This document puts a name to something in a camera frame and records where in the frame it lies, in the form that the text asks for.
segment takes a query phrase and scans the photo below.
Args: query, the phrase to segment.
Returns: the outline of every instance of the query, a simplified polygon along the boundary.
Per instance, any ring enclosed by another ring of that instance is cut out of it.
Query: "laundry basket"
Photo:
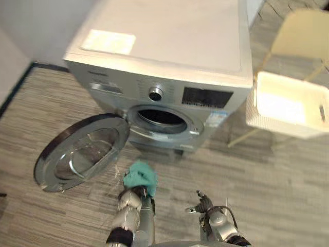
[[[249,126],[298,138],[329,132],[329,90],[320,85],[259,72],[248,95]]]

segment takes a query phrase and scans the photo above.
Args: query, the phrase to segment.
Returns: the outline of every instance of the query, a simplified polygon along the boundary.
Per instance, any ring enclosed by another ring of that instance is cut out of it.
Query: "washing machine door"
[[[75,187],[116,161],[129,136],[129,125],[116,114],[100,114],[70,126],[40,154],[34,178],[44,191]]]

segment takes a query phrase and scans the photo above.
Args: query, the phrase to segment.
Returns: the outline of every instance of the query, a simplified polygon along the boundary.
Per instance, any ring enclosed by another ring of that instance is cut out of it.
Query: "white wall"
[[[97,1],[0,0],[0,27],[26,56],[65,66],[65,49]],[[246,1],[251,24],[263,0]]]
[[[0,29],[0,106],[25,72],[30,61]]]

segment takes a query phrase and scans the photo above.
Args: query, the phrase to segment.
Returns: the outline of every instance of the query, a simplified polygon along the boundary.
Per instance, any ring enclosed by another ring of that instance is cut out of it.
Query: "green cloth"
[[[128,172],[123,178],[125,187],[145,186],[148,194],[151,197],[155,196],[158,176],[146,162],[136,161],[129,167]]]

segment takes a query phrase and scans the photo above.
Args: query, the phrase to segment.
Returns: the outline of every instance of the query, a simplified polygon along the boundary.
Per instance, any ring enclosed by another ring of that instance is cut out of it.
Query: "silver washing machine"
[[[99,1],[64,59],[105,114],[45,148],[34,176],[46,191],[98,174],[128,139],[194,151],[209,138],[252,88],[246,2]]]

